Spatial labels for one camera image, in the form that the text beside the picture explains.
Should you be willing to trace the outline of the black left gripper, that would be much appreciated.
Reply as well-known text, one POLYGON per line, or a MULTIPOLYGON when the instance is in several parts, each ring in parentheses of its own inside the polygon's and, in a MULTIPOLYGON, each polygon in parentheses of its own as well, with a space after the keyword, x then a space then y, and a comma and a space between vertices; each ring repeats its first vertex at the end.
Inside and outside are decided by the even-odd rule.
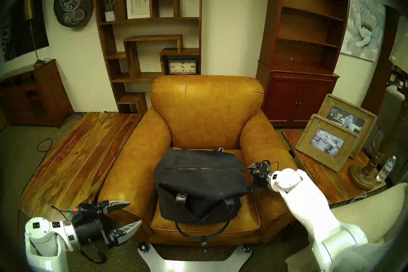
POLYGON ((103 200, 97 203, 99 212, 103 214, 100 218, 73 216, 74 231, 81 246, 88 243, 103 240, 107 245, 119 247, 125 244, 139 229, 142 220, 127 224, 121 228, 113 229, 113 220, 109 218, 110 213, 119 211, 131 203, 125 201, 103 200))

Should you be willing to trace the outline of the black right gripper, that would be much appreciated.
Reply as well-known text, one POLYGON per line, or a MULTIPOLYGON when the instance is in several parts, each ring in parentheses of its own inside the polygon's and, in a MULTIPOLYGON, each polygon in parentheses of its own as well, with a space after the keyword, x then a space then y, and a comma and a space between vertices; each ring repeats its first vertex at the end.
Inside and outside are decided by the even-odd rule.
POLYGON ((257 193, 257 189, 270 188, 268 178, 271 174, 270 166, 260 166, 260 162, 254 162, 247 169, 251 169, 251 175, 253 176, 253 182, 246 186, 247 192, 257 193))

